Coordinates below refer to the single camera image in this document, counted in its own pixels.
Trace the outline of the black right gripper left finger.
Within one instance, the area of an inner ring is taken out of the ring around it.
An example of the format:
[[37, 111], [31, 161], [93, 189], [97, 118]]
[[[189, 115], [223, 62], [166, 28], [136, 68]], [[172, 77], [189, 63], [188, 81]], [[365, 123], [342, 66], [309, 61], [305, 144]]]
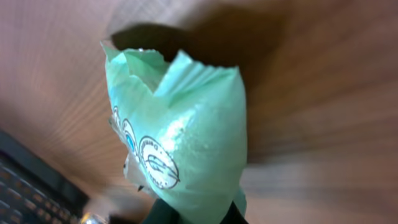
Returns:
[[164, 200], [158, 198], [142, 224], [179, 224], [180, 215]]

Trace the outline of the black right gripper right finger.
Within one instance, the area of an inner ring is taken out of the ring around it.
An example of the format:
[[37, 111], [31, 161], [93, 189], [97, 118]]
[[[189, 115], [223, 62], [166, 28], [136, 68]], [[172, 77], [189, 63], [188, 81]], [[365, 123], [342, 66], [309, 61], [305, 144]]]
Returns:
[[224, 216], [220, 224], [248, 224], [248, 222], [241, 215], [236, 204], [232, 202], [227, 214]]

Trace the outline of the mint wet wipes pack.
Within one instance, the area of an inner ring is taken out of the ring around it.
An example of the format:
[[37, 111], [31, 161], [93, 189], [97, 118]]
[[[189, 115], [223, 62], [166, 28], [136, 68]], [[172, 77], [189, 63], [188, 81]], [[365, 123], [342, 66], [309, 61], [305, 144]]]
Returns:
[[104, 45], [111, 127], [126, 145], [125, 178], [164, 200], [180, 223], [221, 223], [232, 202], [245, 217], [246, 95], [238, 67], [178, 51]]

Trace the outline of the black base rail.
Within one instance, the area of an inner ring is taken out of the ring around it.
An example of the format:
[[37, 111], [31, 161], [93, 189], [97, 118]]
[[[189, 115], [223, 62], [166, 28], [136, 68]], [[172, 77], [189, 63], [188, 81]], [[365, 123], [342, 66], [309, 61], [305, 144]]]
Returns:
[[79, 223], [89, 197], [1, 132], [1, 223]]

